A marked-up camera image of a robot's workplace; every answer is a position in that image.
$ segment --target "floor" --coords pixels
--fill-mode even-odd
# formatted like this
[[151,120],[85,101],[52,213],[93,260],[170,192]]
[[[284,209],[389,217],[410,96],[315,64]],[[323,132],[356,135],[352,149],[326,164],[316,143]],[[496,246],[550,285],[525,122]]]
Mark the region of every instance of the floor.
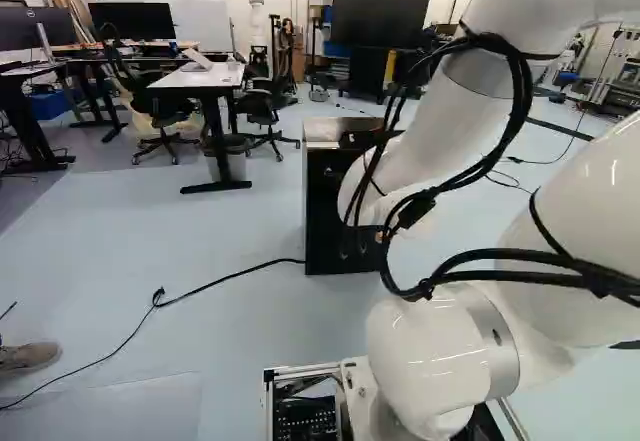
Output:
[[[313,103],[303,90],[301,103],[280,113],[290,137],[301,136],[309,116],[384,111],[335,95]],[[416,107],[407,103],[404,126]],[[571,103],[536,98],[531,116],[574,129],[580,114]],[[100,128],[70,130],[67,121],[55,121],[47,134],[53,145],[78,155],[73,169],[39,176],[37,183],[5,179],[0,188],[0,310],[18,301],[0,322],[5,341],[54,339],[64,353],[45,370],[0,380],[0,404],[109,353],[160,286],[172,297],[266,260],[303,256],[302,162],[293,146],[282,147],[282,163],[268,147],[254,153],[250,191],[185,197],[181,186],[208,177],[206,163],[189,147],[180,166],[159,155],[133,167],[132,137],[103,145]],[[580,130],[597,136],[609,126],[587,115]],[[241,129],[252,127],[241,123]],[[508,154],[548,160],[568,142],[566,135],[526,125]],[[567,158],[585,144],[576,139]],[[499,169],[533,190],[563,161],[501,163]],[[400,284],[415,284],[459,251],[494,246],[527,200],[522,191],[486,180],[448,195],[428,230],[416,226],[394,242],[391,264]],[[17,441],[264,439],[262,370],[364,354],[364,321],[383,295],[373,274],[311,278],[295,265],[230,281],[155,312],[116,357],[1,413],[0,432]],[[532,439],[635,439],[640,381],[626,375],[639,360],[635,352],[604,351],[573,374],[511,399]],[[580,436],[570,433],[589,417],[594,422]]]

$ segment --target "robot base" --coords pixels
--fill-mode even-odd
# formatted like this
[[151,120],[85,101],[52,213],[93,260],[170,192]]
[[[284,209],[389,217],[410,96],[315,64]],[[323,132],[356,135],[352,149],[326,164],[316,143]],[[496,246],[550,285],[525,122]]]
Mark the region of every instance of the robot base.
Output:
[[[264,371],[262,404],[267,441],[416,441],[377,395],[366,357]],[[510,422],[510,406],[499,400]],[[510,422],[517,439],[526,434]],[[452,441],[504,441],[489,408],[474,408],[468,425]]]

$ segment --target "blue bin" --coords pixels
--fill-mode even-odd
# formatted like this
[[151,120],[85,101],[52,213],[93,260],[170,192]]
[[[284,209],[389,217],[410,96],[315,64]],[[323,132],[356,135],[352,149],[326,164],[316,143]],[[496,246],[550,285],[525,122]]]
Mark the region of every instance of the blue bin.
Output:
[[351,48],[342,46],[341,44],[332,43],[331,41],[325,41],[324,55],[329,58],[348,58],[351,56]]
[[71,109],[62,90],[53,93],[32,94],[29,99],[31,101],[31,112],[39,121],[49,121]]

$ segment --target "black cabinet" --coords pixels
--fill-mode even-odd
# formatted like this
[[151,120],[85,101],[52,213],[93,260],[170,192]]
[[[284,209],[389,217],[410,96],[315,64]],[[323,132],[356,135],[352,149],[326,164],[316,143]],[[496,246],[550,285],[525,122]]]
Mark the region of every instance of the black cabinet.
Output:
[[[345,228],[338,216],[340,185],[349,167],[373,146],[366,136],[382,126],[380,118],[311,118],[304,123],[306,274],[361,273],[377,270],[378,227]],[[357,133],[365,133],[364,141]]]

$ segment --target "desk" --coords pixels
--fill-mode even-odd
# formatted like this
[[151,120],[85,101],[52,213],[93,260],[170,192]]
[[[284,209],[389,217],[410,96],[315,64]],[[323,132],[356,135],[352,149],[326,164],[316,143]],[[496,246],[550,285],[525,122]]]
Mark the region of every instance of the desk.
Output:
[[[174,59],[169,57],[133,57],[133,58],[123,58],[125,63],[129,64],[152,64],[154,66],[167,63],[167,64],[181,64],[189,61],[188,59]],[[104,56],[96,56],[96,57],[84,57],[84,58],[76,58],[72,57],[67,60],[67,66],[69,67],[69,72],[73,76],[76,77],[80,84],[80,89],[84,94],[84,97],[89,102],[89,108],[91,113],[94,116],[93,121],[82,121],[79,120],[77,123],[72,123],[70,127],[72,128],[92,128],[92,127],[100,127],[100,126],[111,126],[111,129],[104,135],[102,138],[103,143],[110,142],[113,138],[115,138],[122,128],[124,128],[127,123],[121,123],[118,119],[118,113],[116,107],[113,105],[113,101],[111,100],[111,96],[109,96],[109,92],[105,85],[106,76],[102,71],[102,65],[107,64],[109,61]],[[105,109],[109,113],[110,119],[104,119],[102,116],[102,112],[100,106],[93,96],[91,92],[91,87],[89,85],[89,80],[87,79],[87,67],[91,70],[93,77],[96,80],[96,88],[102,101],[104,102]]]
[[65,63],[21,67],[0,74],[0,109],[7,114],[30,158],[7,166],[5,174],[59,171],[67,169],[67,163],[76,160],[75,156],[56,156],[53,153],[40,124],[31,113],[29,99],[22,92],[22,84],[27,79],[51,72],[58,75],[63,85],[66,84]]
[[[123,42],[125,46],[131,46],[136,48],[167,48],[169,49],[169,41],[148,41],[137,42],[129,41]],[[196,41],[177,41],[178,49],[196,49],[199,42]],[[79,44],[67,44],[64,46],[51,46],[51,51],[55,56],[64,56],[65,53],[74,53],[78,51],[100,51],[104,49],[102,43],[79,43]]]
[[182,194],[204,193],[211,191],[226,191],[231,189],[247,189],[251,181],[237,181],[231,178],[229,160],[224,146],[224,131],[218,98],[227,99],[229,122],[235,131],[236,112],[233,102],[233,90],[242,84],[245,66],[238,64],[236,69],[230,69],[227,63],[214,63],[210,71],[173,73],[150,84],[147,89],[157,92],[158,96],[179,95],[187,98],[198,98],[202,103],[204,120],[213,137],[220,181],[215,183],[186,186],[180,190]]
[[[70,127],[91,128],[98,126],[111,126],[109,132],[107,132],[107,134],[102,138],[103,143],[108,143],[120,134],[122,128],[124,128],[128,123],[121,123],[118,119],[118,113],[105,85],[106,75],[102,71],[102,65],[104,63],[106,63],[106,59],[70,59],[67,61],[69,74],[78,80],[80,89],[82,90],[85,99],[89,102],[89,108],[94,116],[93,121],[78,121],[70,124]],[[96,88],[104,102],[107,112],[109,113],[110,119],[104,119],[102,112],[100,111],[100,106],[98,106],[96,98],[93,96],[93,93],[91,93],[91,87],[89,86],[89,80],[87,79],[87,66],[91,69],[91,73],[96,80]]]

